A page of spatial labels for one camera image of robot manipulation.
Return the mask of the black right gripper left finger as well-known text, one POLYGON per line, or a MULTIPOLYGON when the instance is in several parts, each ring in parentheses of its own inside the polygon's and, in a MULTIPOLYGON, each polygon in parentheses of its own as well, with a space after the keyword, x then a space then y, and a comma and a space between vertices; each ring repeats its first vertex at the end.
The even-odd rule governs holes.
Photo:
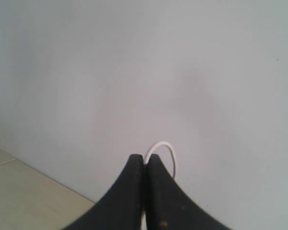
POLYGON ((139 230, 143 211, 142 155, 132 154, 111 188, 66 230, 139 230))

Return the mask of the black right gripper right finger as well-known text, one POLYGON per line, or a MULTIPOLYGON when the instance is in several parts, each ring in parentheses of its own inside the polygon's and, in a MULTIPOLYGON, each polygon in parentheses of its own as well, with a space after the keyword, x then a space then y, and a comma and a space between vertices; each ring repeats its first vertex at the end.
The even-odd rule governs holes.
POLYGON ((146 165, 148 230, 227 230, 228 227, 195 204, 177 185, 161 158, 152 154, 146 165))

